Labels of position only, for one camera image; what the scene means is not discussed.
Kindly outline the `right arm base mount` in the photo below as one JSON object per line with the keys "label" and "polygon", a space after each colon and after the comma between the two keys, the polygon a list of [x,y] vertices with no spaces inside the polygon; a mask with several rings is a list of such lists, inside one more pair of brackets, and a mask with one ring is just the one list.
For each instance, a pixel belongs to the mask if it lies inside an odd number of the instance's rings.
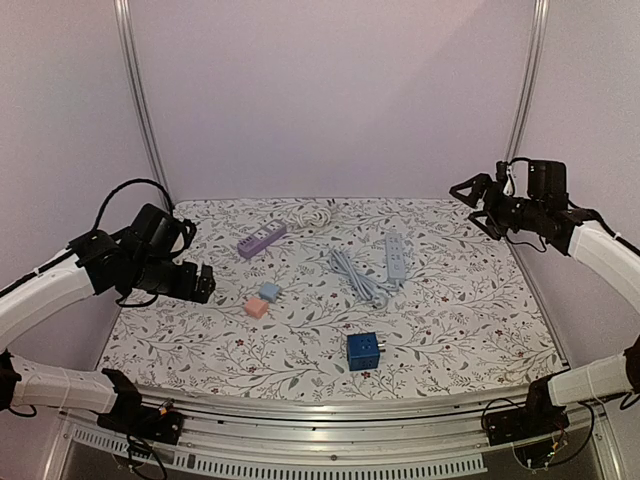
{"label": "right arm base mount", "polygon": [[565,407],[552,404],[548,385],[552,376],[532,382],[523,406],[494,399],[481,415],[481,427],[491,446],[561,432],[570,425]]}

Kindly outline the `dark blue cube socket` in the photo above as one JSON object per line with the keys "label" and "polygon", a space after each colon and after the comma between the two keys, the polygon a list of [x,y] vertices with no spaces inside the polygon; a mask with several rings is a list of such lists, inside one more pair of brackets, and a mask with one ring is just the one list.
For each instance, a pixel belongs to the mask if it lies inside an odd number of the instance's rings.
{"label": "dark blue cube socket", "polygon": [[375,370],[386,350],[386,342],[375,333],[358,333],[346,337],[346,357],[351,372]]}

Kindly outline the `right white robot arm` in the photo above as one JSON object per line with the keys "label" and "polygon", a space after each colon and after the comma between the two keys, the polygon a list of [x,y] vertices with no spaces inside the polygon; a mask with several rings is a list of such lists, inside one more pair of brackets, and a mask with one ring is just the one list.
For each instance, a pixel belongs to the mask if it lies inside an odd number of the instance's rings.
{"label": "right white robot arm", "polygon": [[[510,166],[500,162],[495,178],[478,174],[452,186],[449,193],[471,208],[482,205],[468,219],[490,238],[534,233],[590,268],[634,309],[639,308],[639,250],[606,226],[597,211],[571,203],[563,163],[533,160],[527,196],[514,196],[512,188]],[[634,342],[620,354],[532,382],[517,427],[524,435],[537,436],[554,422],[556,410],[571,403],[638,393],[639,343]]]}

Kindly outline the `pink charger plug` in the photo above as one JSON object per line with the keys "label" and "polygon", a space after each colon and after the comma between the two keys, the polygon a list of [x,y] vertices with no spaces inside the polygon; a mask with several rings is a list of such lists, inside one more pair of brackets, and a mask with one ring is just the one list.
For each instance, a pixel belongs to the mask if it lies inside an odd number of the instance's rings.
{"label": "pink charger plug", "polygon": [[256,319],[262,318],[268,311],[269,303],[261,298],[251,297],[244,305],[245,312]]}

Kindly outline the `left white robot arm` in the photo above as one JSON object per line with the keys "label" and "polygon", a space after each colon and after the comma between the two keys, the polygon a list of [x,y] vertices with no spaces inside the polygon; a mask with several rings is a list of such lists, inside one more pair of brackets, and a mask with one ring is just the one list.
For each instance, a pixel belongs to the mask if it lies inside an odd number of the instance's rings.
{"label": "left white robot arm", "polygon": [[200,304],[215,289],[208,265],[177,263],[190,245],[176,235],[137,236],[126,229],[84,234],[53,259],[1,292],[1,407],[84,409],[110,416],[128,434],[148,426],[136,386],[119,370],[78,371],[28,361],[9,352],[16,339],[55,313],[115,290],[123,298],[140,290]]}

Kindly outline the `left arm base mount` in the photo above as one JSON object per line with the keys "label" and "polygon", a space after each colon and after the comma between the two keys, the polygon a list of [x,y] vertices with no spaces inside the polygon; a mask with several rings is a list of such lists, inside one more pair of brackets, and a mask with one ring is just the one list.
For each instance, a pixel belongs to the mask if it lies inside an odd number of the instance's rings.
{"label": "left arm base mount", "polygon": [[120,371],[101,371],[111,381],[116,400],[107,413],[99,413],[97,425],[115,432],[176,445],[182,433],[185,417],[167,400],[160,407],[142,404],[137,387]]}

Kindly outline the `grey power strip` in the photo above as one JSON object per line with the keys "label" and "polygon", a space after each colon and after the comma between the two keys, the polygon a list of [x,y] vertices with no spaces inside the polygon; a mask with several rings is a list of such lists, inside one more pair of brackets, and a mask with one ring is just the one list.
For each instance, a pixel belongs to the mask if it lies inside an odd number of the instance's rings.
{"label": "grey power strip", "polygon": [[402,236],[396,231],[385,233],[387,281],[401,287],[406,280]]}

